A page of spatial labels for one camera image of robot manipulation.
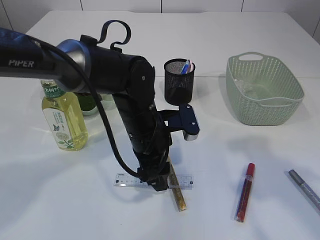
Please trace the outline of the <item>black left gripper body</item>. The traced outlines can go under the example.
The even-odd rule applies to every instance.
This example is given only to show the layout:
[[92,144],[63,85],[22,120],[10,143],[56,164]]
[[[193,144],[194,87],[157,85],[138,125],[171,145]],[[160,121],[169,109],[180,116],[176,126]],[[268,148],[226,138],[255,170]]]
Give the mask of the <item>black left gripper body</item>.
[[132,176],[151,186],[158,176],[169,176],[171,168],[167,162],[171,135],[168,132],[147,132],[132,135],[132,149],[139,167]]

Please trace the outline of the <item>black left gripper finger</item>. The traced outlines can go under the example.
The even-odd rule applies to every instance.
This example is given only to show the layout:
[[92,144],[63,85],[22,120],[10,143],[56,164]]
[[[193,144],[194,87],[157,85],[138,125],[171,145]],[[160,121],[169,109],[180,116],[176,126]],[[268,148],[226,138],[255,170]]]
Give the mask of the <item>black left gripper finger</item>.
[[151,181],[151,186],[156,192],[165,191],[168,189],[168,176],[160,175]]

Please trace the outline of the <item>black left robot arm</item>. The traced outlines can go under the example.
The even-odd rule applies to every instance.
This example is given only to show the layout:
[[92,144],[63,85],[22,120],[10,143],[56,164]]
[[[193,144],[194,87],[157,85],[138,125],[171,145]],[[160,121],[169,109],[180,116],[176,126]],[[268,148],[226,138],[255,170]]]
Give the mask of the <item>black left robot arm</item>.
[[[120,166],[156,191],[168,188],[170,165],[167,161],[171,135],[155,105],[155,68],[142,56],[124,54],[119,41],[109,48],[100,39],[82,35],[57,46],[30,35],[0,30],[0,74],[3,77],[51,80],[67,93],[90,93],[104,124],[111,149]],[[137,170],[130,169],[118,151],[99,94],[113,97],[132,150]]]

